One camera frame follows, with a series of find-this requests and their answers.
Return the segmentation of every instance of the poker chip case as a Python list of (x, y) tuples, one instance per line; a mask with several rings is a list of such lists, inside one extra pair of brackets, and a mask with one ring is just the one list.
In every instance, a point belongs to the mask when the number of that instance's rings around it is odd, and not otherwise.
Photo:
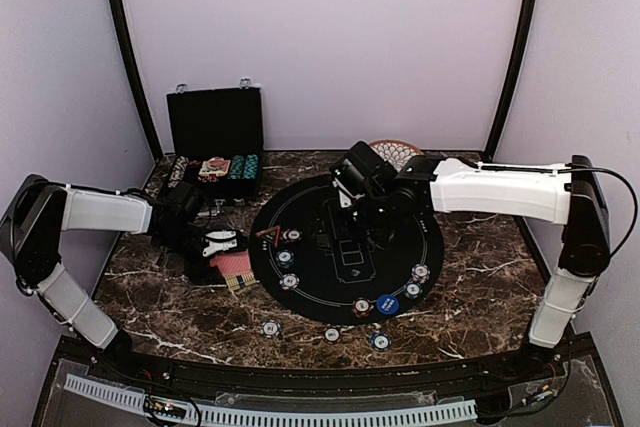
[[(260, 89), (170, 93), (167, 105), (176, 160), (163, 190), (171, 188), (172, 180), (183, 180), (209, 200), (255, 199), (264, 150)], [(229, 173), (202, 177), (202, 163), (216, 157), (229, 161)]]

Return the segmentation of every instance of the brown marble surface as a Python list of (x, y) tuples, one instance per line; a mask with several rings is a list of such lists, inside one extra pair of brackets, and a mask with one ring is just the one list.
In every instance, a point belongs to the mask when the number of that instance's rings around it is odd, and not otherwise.
[[(326, 173), (339, 155), (266, 153), (259, 201), (224, 207), (219, 222), (249, 233), (253, 218), (271, 196), (297, 180)], [(149, 193), (159, 191), (172, 161), (169, 156), (159, 163)], [(336, 344), (323, 341), (327, 325), (285, 310), (259, 284), (235, 294), (225, 285), (190, 284), (182, 275), (180, 258), (152, 247), (144, 236), (122, 237), (95, 299), (131, 334), (136, 351), (207, 363), (388, 367), (518, 348), (544, 284), (514, 221), (469, 213), (438, 215), (437, 220), (446, 254), (433, 291), (415, 309), (382, 325), (341, 328)], [(281, 323), (279, 339), (261, 337), (260, 326), (267, 319)], [(374, 352), (368, 344), (373, 332), (390, 335), (393, 349)]]

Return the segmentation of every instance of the case lid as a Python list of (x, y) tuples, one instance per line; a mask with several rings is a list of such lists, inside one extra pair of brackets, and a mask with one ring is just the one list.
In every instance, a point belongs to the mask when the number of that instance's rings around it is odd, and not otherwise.
[(262, 99), (259, 88), (196, 90), (167, 95), (173, 145), (178, 155), (262, 152)]

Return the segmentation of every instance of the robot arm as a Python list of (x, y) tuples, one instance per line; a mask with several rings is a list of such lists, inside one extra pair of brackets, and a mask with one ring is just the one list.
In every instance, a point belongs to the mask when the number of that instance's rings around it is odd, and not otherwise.
[[(572, 167), (591, 167), (574, 156)], [(608, 213), (593, 173), (566, 164), (518, 166), (413, 157), (402, 171), (359, 142), (332, 167), (348, 225), (393, 236), (395, 220), (419, 209), (518, 215), (564, 225), (564, 247), (529, 330), (529, 342), (555, 347), (610, 260)], [(375, 242), (380, 245), (380, 238)]]
[(197, 280), (210, 271), (213, 255), (245, 247), (238, 232), (205, 232), (191, 224), (202, 203), (202, 194), (186, 183), (155, 200), (31, 175), (0, 222), (0, 251), (12, 263), (21, 292), (37, 294), (59, 320), (118, 356), (130, 350), (131, 339), (65, 269), (58, 253), (60, 233), (88, 229), (150, 235), (152, 242), (178, 252), (185, 259), (185, 274)]

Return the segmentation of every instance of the white wall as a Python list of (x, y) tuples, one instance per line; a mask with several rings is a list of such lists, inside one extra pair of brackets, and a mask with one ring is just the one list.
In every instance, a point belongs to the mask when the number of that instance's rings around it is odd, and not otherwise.
[[(640, 0), (538, 0), (520, 82), (497, 158), (568, 161), (589, 155), (640, 189)], [(612, 239), (631, 216), (621, 184), (601, 183)], [(531, 222), (550, 265), (560, 231)], [(626, 425), (640, 425), (640, 244), (638, 233), (601, 278), (576, 326), (590, 330)]]
[[(0, 214), (29, 173), (105, 188), (152, 167), (108, 0), (0, 0)], [(111, 234), (67, 233), (62, 255), (87, 289)], [(61, 329), (0, 259), (1, 425), (30, 425)]]
[(243, 76), (264, 86), (268, 149), (346, 148), (359, 138), (482, 149), (521, 0), (126, 2), (169, 151), (165, 95), (182, 82), (229, 87)]

